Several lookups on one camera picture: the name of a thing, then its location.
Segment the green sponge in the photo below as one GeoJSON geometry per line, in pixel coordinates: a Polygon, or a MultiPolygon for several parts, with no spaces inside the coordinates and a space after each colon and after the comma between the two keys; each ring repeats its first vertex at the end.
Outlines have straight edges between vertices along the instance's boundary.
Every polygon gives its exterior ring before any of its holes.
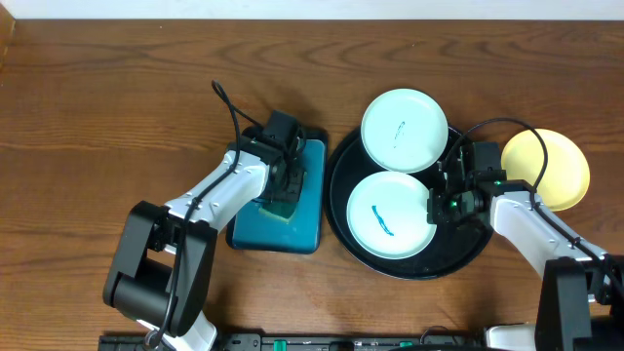
{"type": "Polygon", "coordinates": [[[259,211],[267,216],[289,221],[296,211],[297,203],[272,202],[263,203],[259,211]]]}

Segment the yellow plate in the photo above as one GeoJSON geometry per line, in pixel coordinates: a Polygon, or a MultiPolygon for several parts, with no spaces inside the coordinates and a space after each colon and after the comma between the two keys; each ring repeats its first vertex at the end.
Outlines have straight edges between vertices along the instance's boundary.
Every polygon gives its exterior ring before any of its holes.
{"type": "MultiPolygon", "coordinates": [[[[536,130],[545,142],[547,168],[537,194],[552,212],[578,204],[588,191],[590,169],[580,148],[568,137],[551,130],[536,130]]],[[[501,166],[509,179],[534,184],[543,164],[543,150],[531,131],[513,136],[505,145],[501,166]]]]}

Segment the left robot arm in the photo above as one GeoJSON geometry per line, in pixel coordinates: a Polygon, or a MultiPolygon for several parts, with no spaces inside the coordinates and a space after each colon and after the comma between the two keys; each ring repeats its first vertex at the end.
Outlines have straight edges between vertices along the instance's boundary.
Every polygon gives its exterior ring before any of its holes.
{"type": "Polygon", "coordinates": [[[237,134],[220,164],[163,206],[145,201],[128,214],[102,298],[148,327],[146,350],[209,350],[214,334],[203,313],[219,232],[258,201],[282,222],[301,207],[308,178],[304,132],[237,134]]]}

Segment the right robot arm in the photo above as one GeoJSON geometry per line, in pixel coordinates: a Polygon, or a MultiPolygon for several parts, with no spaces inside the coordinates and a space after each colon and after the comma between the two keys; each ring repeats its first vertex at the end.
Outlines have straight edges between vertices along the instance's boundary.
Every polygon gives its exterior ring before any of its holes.
{"type": "Polygon", "coordinates": [[[446,185],[431,191],[428,221],[491,230],[540,276],[535,349],[622,349],[622,256],[576,234],[542,204],[534,186],[508,179],[494,142],[456,144],[440,169],[446,185]]]}

